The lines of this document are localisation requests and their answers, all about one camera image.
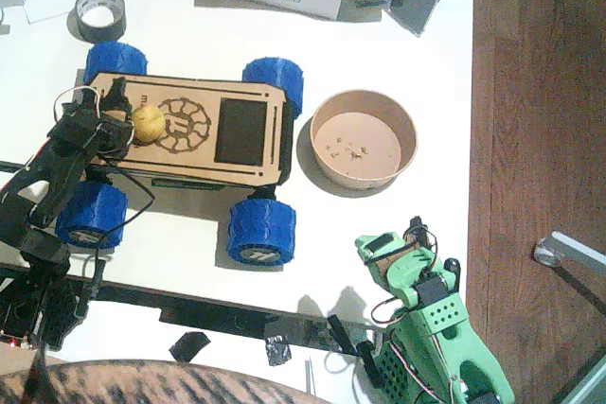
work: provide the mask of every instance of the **green robotic arm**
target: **green robotic arm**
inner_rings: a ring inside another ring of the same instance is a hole
[[[427,234],[417,217],[403,239],[387,233],[355,242],[374,281],[403,302],[374,359],[383,394],[410,404],[513,403],[499,362],[470,325],[458,294],[458,261],[448,259],[445,267]]]

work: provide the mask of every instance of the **wire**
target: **wire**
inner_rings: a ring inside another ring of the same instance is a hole
[[[139,182],[135,177],[133,177],[129,171],[116,166],[115,163],[109,161],[107,159],[107,157],[104,157],[103,155],[99,155],[99,157],[103,158],[105,160],[105,162],[107,163],[107,165],[109,167],[111,167],[113,170],[115,170],[118,174],[123,175],[128,180],[130,180],[131,182],[133,182],[134,184],[136,184],[143,191],[145,191],[145,193],[150,197],[150,201],[148,203],[146,203],[143,206],[143,208],[141,208],[138,212],[136,212],[130,218],[128,218],[124,222],[121,222],[119,225],[113,227],[112,229],[110,229],[109,231],[107,231],[105,234],[103,234],[97,240],[97,242],[95,243],[95,268],[94,268],[93,275],[95,275],[95,273],[97,273],[97,271],[98,271],[99,251],[101,249],[101,243],[103,243],[103,240],[105,240],[108,236],[110,236],[111,234],[113,234],[118,229],[123,228],[127,224],[129,224],[129,223],[133,222],[134,220],[136,220],[137,218],[139,218],[146,210],[148,210],[152,206],[153,202],[155,201],[155,196],[153,195],[153,193],[146,186],[144,186],[141,182]]]
[[[432,234],[430,232],[430,230],[427,229],[427,227],[425,227],[425,226],[411,226],[408,229],[406,229],[406,231],[404,232],[402,237],[405,240],[406,236],[408,234],[412,234],[418,229],[420,229],[421,231],[425,231],[427,234],[429,234],[430,236],[432,236],[434,238],[434,244],[430,246],[430,248],[436,247],[436,250],[434,251],[434,259],[432,260],[431,264],[429,264],[427,266],[427,270],[426,270],[426,272],[430,272],[434,268],[434,266],[436,265],[436,262],[437,262],[437,237],[434,234]]]
[[[391,350],[393,350],[394,354],[396,354],[398,359],[400,359],[401,364],[404,366],[404,369],[408,372],[410,377],[413,378],[415,380],[415,382],[419,385],[419,387],[422,388],[433,399],[440,402],[441,404],[447,404],[446,401],[437,397],[436,393],[431,388],[429,388],[427,385],[425,385],[425,383],[420,379],[420,377],[417,376],[417,374],[412,370],[412,368],[408,364],[408,361],[406,361],[406,359],[404,358],[404,355],[401,354],[400,349],[398,349],[398,347],[394,344],[393,334],[394,334],[394,332],[392,330],[389,333],[389,347],[391,347]]]
[[[442,346],[439,345],[439,340],[437,339],[436,335],[432,336],[432,341],[434,342],[434,344],[436,345],[436,349],[437,352],[439,354],[439,358],[442,361],[442,363],[444,364],[444,369],[446,369],[446,374],[448,374],[448,383],[450,384],[449,386],[449,396],[451,399],[451,404],[453,404],[454,402],[454,397],[453,397],[453,377],[451,376],[451,370],[448,367],[448,364],[446,363],[446,358],[444,357],[444,352],[442,351]]]
[[[388,321],[379,321],[379,320],[375,319],[374,313],[375,313],[375,311],[377,309],[379,309],[383,305],[386,305],[388,303],[394,302],[396,300],[398,300],[398,297],[391,297],[391,298],[388,298],[387,300],[383,300],[377,306],[375,306],[372,309],[372,311],[370,311],[370,319],[372,319],[372,322],[374,322],[375,324],[391,324],[392,322],[397,322],[399,319],[401,319],[402,317],[404,317],[404,314],[406,314],[406,312],[408,312],[407,310],[403,314],[401,314],[400,316],[396,316],[394,318],[391,318]]]
[[[93,92],[95,92],[95,110],[97,111],[97,118],[101,119],[101,110],[100,110],[101,95],[98,93],[98,90],[95,87],[91,87],[90,85],[78,85],[76,87],[72,87],[71,89],[67,89],[67,90],[61,92],[55,98],[55,102],[53,103],[53,116],[55,117],[55,123],[57,123],[59,121],[59,118],[57,117],[57,101],[59,101],[59,98],[61,98],[65,94],[69,94],[70,92],[74,92],[76,90],[86,90],[86,89],[92,90]]]
[[[417,404],[419,402],[419,398],[421,397],[421,395],[423,393],[427,393],[427,392],[425,392],[425,390],[421,390],[420,392],[417,393],[417,397],[415,397],[415,400],[413,401],[413,404]]]
[[[131,126],[133,127],[131,129],[131,137],[129,138],[128,142],[126,143],[126,145],[124,146],[124,149],[127,149],[134,140],[134,122],[131,120]],[[99,153],[103,154],[103,155],[108,155],[109,153],[115,153],[117,151],[122,151],[123,149],[112,149],[112,150],[102,150]]]

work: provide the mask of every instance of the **engraved gear logo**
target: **engraved gear logo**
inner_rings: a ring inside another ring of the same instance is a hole
[[[170,153],[194,151],[208,139],[210,117],[188,98],[165,99],[158,106],[167,119],[165,134],[156,143]]]

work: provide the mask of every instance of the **gray tape roll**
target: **gray tape roll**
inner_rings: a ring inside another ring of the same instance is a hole
[[[82,17],[90,10],[105,7],[112,12],[114,21],[108,26],[91,26],[86,24]],[[114,42],[126,30],[126,6],[124,0],[76,0],[76,21],[78,31],[84,40],[89,43]]]

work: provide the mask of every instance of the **red wire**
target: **red wire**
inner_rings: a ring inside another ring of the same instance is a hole
[[[427,386],[420,379],[420,377],[417,376],[417,374],[412,370],[412,368],[408,364],[408,361],[406,361],[406,359],[404,358],[404,355],[401,354],[400,349],[393,342],[393,340],[392,340],[393,333],[394,333],[393,331],[391,333],[389,333],[389,347],[391,347],[391,350],[394,351],[394,354],[396,354],[396,356],[400,360],[401,364],[404,366],[404,369],[406,370],[406,372],[415,380],[415,382],[419,385],[419,387],[422,388],[425,392],[427,392],[433,399],[444,404],[446,401],[443,401],[442,399],[437,397],[436,393],[431,388],[429,388],[429,386]]]
[[[379,309],[383,305],[386,305],[387,303],[391,303],[391,302],[393,302],[395,300],[398,300],[398,297],[388,298],[387,300],[383,300],[377,306],[375,306],[372,309],[372,311],[370,311],[370,319],[372,319],[372,322],[374,322],[375,324],[391,324],[392,322],[397,322],[399,319],[401,319],[402,317],[404,317],[404,315],[402,314],[402,316],[394,317],[393,319],[389,319],[388,321],[379,321],[379,320],[375,319],[374,313],[375,313],[375,311],[377,309]]]

